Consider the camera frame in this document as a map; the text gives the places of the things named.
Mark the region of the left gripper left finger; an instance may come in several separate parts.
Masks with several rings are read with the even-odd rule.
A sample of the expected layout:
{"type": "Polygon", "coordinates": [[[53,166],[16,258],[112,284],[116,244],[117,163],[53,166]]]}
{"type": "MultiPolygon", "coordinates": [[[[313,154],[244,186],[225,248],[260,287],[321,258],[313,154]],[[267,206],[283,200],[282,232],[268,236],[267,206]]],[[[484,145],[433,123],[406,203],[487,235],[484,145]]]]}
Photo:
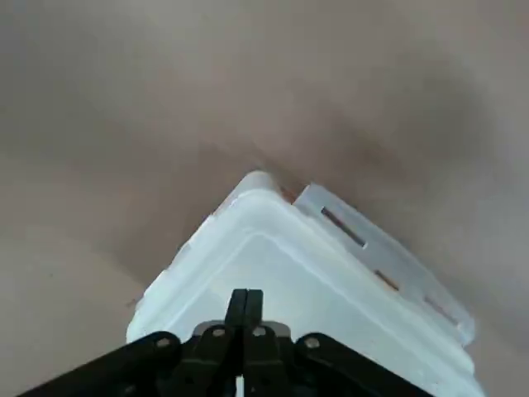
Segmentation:
{"type": "Polygon", "coordinates": [[[232,292],[223,320],[199,324],[185,342],[153,332],[52,380],[26,396],[233,396],[247,292],[232,292]]]}

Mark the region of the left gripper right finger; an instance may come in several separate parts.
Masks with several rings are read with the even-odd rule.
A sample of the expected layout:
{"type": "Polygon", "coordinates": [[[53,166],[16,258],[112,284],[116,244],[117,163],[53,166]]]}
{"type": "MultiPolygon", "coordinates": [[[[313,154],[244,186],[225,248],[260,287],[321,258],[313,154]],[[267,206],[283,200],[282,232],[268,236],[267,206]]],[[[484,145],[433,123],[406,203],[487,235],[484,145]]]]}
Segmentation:
{"type": "Polygon", "coordinates": [[[293,340],[262,320],[264,293],[244,291],[245,396],[425,396],[425,390],[320,332],[293,340]]]}

